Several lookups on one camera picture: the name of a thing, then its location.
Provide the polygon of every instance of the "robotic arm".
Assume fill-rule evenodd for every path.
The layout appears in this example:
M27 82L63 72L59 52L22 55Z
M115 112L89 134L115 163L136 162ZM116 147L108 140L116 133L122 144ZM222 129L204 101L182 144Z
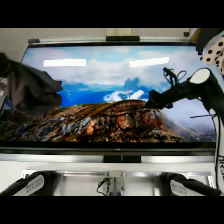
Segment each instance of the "robotic arm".
M170 69L164 68L166 71L166 76L169 76L172 71ZM174 73L170 74L170 80L174 77ZM153 109L163 109L172 108L173 103L187 98L189 100L199 99L202 101L204 107L210 114L215 115L212 117L216 126L217 133L217 144L216 144L216 154L215 154L215 171L216 171L216 185L217 189L224 193L224 139L221 137L224 131L224 93L218 84L212 71L208 68L201 68L197 70L190 78L185 82L178 83L175 81L175 85L171 84L171 88L163 93L158 93L155 90L149 92L149 101L146 103L147 108ZM178 180L178 183L183 185L186 183L189 186L194 186L196 182L187 182L183 176L178 177L174 175L171 177L170 174L164 174L164 178L167 181L169 179L169 187L172 191L175 188L174 182Z

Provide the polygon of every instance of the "screen bezel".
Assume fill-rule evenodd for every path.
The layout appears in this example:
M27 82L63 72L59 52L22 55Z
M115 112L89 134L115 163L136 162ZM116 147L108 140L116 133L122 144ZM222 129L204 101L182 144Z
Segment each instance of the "screen bezel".
M28 45L21 62L29 48L42 47L71 47L71 46L195 46L188 42L91 42L91 43L38 43ZM3 142L0 141L0 152L28 153L28 154L104 154L129 153L147 154L153 152L182 153L182 152L213 152L215 142L189 142L189 143L114 143L110 142Z

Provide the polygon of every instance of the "white circular joint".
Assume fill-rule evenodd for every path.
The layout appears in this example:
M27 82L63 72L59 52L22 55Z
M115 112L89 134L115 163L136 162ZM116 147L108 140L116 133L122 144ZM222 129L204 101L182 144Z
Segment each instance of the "white circular joint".
M201 84L205 82L210 76L210 70L207 68L201 68L197 70L191 77L190 82L194 84Z

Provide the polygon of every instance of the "black border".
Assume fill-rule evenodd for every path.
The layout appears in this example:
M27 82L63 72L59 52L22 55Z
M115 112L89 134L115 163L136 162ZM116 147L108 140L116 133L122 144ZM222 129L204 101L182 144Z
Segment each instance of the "black border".
M28 48L41 47L72 47L72 46L195 46L193 43L185 42L132 42L132 41L113 41L113 42L86 42L86 43L53 43L53 44L30 44ZM22 153L29 154L95 154L99 152L113 153L147 153L147 152L214 152L215 142L186 142L186 143L114 143L110 142L3 142L0 141L0 152L3 153Z

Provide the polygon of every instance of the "rocky hill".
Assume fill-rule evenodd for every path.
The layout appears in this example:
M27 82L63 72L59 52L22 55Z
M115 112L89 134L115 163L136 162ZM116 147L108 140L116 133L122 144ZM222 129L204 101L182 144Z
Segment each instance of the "rocky hill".
M200 137L144 106L127 100L55 108L44 119L6 110L0 117L0 141L187 142Z

